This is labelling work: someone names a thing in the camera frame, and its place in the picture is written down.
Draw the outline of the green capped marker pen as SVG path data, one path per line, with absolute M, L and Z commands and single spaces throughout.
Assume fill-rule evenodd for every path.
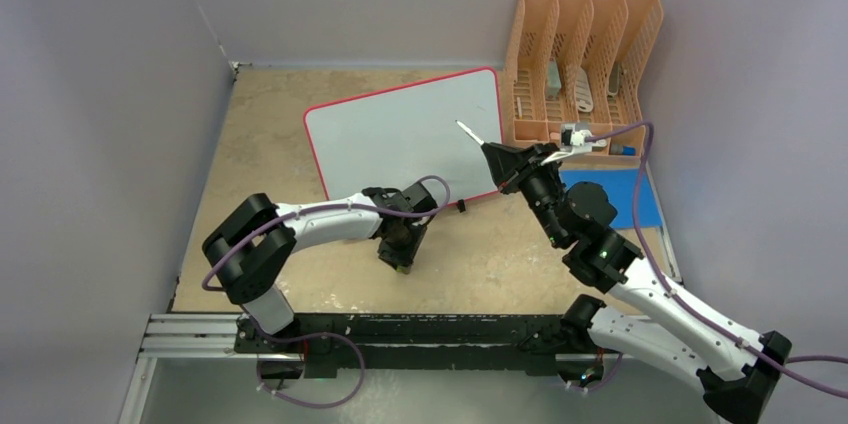
M 465 123 L 459 120 L 455 120 L 455 123 L 477 145 L 483 146 L 485 144 L 485 141 L 480 136 L 478 136 L 471 128 L 469 128 Z

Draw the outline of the red-framed whiteboard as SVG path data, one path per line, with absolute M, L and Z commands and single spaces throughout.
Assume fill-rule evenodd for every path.
M 460 71 L 308 109 L 304 127 L 325 195 L 368 187 L 405 188 L 423 176 L 437 201 L 486 196 L 496 188 L 480 149 L 455 123 L 485 142 L 503 138 L 497 74 Z

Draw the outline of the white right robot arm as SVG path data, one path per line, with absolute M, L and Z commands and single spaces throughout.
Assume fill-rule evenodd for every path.
M 791 342 L 777 331 L 734 322 L 655 270 L 643 250 L 612 228 L 617 211 L 601 185 L 563 182 L 550 159 L 556 149 L 551 143 L 481 145 L 497 190 L 524 197 L 552 247 L 565 250 L 569 272 L 650 319 L 639 324 L 581 296 L 561 325 L 564 343 L 576 351 L 594 344 L 629 354 L 701 391 L 725 421 L 758 422 Z

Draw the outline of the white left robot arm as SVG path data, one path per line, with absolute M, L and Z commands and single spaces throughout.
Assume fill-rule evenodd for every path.
M 375 240 L 380 261 L 408 272 L 442 208 L 421 181 L 311 204 L 274 203 L 264 193 L 253 194 L 203 242 L 212 269 L 202 286 L 224 292 L 258 325 L 260 341 L 284 353 L 297 343 L 298 326 L 276 280 L 291 255 L 336 241 Z

